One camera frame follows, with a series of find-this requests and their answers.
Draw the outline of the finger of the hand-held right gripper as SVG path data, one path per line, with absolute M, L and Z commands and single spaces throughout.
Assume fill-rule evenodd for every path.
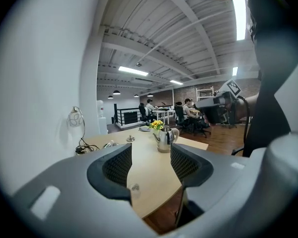
M 206 109 L 206 108 L 213 108 L 220 105 L 220 98 L 219 97 L 208 97 L 201 99 L 195 103 L 196 109 Z

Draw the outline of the black office chair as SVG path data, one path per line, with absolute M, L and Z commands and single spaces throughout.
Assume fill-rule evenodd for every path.
M 146 108 L 145 108 L 145 106 L 144 106 L 143 103 L 140 103 L 139 104 L 139 111 L 140 111 L 140 114 L 141 114 L 140 121 L 147 122 L 148 121 L 148 117 L 146 115 Z
M 180 127 L 181 131 L 188 131 L 189 125 L 185 122 L 183 108 L 181 106 L 176 106 L 174 110 L 176 113 L 176 125 Z

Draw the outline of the stainless steel pitcher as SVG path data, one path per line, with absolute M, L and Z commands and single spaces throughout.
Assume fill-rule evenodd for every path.
M 157 150 L 161 153 L 169 153 L 172 143 L 177 141 L 179 134 L 180 132 L 177 128 L 170 128 L 168 126 L 154 133 L 153 136 L 157 143 Z

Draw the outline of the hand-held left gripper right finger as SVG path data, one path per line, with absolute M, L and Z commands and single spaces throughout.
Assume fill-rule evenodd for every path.
M 183 189 L 178 220 L 193 220 L 209 211 L 241 180 L 238 195 L 246 199 L 247 209 L 275 216 L 276 154 L 271 146 L 256 149 L 247 158 L 172 144 L 170 157 Z

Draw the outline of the black stair railing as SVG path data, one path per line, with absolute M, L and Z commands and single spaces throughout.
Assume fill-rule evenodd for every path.
M 141 113 L 139 108 L 120 109 L 114 104 L 114 115 L 111 118 L 112 124 L 117 125 L 120 129 L 136 126 L 142 123 L 140 120 Z

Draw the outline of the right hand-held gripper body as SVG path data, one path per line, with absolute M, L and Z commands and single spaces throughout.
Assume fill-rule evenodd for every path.
M 235 106 L 241 93 L 241 88 L 230 79 L 215 93 L 213 97 L 220 98 L 220 105 L 203 109 L 203 114 L 210 124 L 236 124 Z

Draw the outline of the white water dispenser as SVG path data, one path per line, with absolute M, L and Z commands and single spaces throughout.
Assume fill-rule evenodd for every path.
M 104 106 L 102 100 L 97 100 L 97 116 L 98 116 L 98 124 L 99 124 L 99 133 L 101 135 L 108 134 L 107 130 L 107 121 L 104 115 Z

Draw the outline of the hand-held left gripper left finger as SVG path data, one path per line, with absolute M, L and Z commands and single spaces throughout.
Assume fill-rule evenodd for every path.
M 132 208 L 131 166 L 130 143 L 63 159 L 21 187 L 12 202 L 39 238 L 156 238 Z

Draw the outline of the person's right forearm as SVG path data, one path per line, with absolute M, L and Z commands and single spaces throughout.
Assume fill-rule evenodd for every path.
M 235 106 L 236 120 L 241 120 L 244 117 L 253 117 L 255 114 L 255 107 L 259 94 L 245 98 L 245 101 L 238 98 Z

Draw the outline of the white shelf rack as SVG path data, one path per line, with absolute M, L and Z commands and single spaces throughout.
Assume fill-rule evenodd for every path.
M 196 101 L 199 101 L 201 99 L 206 99 L 209 97 L 214 96 L 214 87 L 211 86 L 210 88 L 205 88 L 205 89 L 199 89 L 196 88 Z

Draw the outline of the person's black clothing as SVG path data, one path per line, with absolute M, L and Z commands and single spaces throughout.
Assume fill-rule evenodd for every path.
M 298 0 L 248 0 L 248 7 L 261 84 L 244 157 L 290 132 L 274 95 L 298 64 Z

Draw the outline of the sunflowers in vase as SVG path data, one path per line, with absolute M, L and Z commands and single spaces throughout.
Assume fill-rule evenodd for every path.
M 149 128 L 159 131 L 164 128 L 164 123 L 161 120 L 154 120 L 150 125 Z

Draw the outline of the white table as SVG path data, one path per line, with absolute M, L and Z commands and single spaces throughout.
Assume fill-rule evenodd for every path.
M 170 124 L 170 118 L 175 115 L 175 110 L 154 110 L 153 114 L 164 124 Z

